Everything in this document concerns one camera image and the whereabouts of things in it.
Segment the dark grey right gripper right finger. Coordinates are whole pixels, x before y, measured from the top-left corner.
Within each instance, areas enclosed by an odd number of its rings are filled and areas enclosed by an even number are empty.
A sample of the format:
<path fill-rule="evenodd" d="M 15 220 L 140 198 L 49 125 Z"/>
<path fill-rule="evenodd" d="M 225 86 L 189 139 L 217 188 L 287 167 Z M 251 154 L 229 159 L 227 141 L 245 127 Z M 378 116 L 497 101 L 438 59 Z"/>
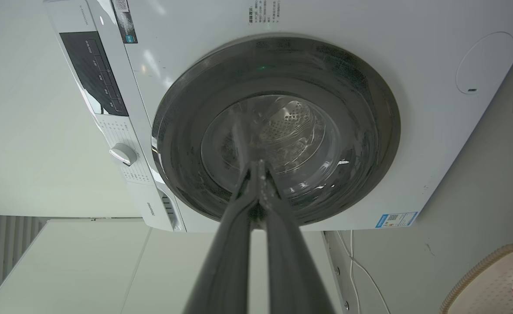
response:
<path fill-rule="evenodd" d="M 271 314 L 333 314 L 334 308 L 272 166 L 260 160 Z"/>

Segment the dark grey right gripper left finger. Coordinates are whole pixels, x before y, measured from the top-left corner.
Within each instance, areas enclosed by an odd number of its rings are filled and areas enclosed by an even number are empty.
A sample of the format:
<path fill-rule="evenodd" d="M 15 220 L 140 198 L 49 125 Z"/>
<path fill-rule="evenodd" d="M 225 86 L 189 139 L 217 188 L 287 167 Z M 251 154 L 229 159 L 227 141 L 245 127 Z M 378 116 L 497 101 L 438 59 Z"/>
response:
<path fill-rule="evenodd" d="M 251 233 L 261 216 L 258 163 L 248 163 L 184 308 L 185 314 L 246 314 Z"/>

